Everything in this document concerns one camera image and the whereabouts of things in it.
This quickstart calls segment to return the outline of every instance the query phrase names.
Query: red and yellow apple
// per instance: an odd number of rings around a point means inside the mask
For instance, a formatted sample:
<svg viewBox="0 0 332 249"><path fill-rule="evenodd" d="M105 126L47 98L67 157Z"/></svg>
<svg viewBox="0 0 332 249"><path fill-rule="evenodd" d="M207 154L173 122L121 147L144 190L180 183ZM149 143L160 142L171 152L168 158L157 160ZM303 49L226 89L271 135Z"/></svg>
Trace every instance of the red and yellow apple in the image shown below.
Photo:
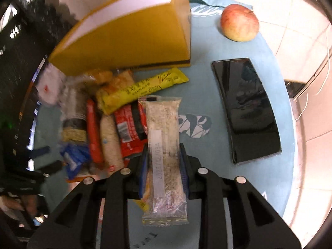
<svg viewBox="0 0 332 249"><path fill-rule="evenodd" d="M220 25L224 36L238 42L254 39L259 31L259 22L254 12L237 4L229 5L224 9Z"/></svg>

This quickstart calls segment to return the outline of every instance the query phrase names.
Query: yellow snack wrapper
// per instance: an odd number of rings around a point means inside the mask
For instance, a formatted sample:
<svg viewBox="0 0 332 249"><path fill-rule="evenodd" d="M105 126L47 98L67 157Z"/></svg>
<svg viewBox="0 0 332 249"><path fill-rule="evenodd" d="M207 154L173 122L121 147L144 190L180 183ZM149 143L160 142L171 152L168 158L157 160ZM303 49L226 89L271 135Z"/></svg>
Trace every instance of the yellow snack wrapper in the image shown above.
<svg viewBox="0 0 332 249"><path fill-rule="evenodd" d="M168 88L174 84L189 81L188 77L178 68L172 68L151 78L144 79L125 89L112 94L102 94L98 99L98 106L104 114L110 115L123 105L129 104L138 98L150 95L156 91Z"/></svg>

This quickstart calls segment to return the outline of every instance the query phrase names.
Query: red stick package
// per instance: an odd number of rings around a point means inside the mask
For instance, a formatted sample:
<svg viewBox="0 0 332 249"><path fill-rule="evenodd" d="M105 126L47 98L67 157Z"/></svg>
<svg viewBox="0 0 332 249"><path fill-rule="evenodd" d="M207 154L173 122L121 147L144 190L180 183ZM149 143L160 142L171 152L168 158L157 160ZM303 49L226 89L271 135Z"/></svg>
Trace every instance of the red stick package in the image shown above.
<svg viewBox="0 0 332 249"><path fill-rule="evenodd" d="M117 131L121 139L122 157L141 153L147 143L147 126L144 109L138 101L114 112Z"/></svg>
<svg viewBox="0 0 332 249"><path fill-rule="evenodd" d="M87 107L87 131L89 136L89 150L92 161L96 163L99 169L104 168L104 157L100 144L99 123L97 122L95 102L89 99Z"/></svg>

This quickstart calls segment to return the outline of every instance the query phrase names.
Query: blue snack package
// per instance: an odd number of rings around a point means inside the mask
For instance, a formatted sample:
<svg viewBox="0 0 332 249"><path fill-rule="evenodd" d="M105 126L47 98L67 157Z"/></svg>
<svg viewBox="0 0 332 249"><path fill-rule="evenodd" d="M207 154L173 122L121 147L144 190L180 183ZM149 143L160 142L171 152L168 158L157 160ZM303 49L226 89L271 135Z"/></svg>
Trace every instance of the blue snack package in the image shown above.
<svg viewBox="0 0 332 249"><path fill-rule="evenodd" d="M66 171L69 180L76 177L84 163L91 162L89 147L87 145L66 143L62 147L60 154L66 163Z"/></svg>

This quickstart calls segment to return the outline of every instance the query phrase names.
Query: smartphone screen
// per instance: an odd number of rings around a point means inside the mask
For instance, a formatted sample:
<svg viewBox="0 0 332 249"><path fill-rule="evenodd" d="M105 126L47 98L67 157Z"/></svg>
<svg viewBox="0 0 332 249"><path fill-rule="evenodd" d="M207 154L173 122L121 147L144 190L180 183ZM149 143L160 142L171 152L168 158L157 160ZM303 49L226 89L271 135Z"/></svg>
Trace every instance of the smartphone screen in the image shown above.
<svg viewBox="0 0 332 249"><path fill-rule="evenodd" d="M212 62L227 113L236 164L281 152L276 119L248 58Z"/></svg>

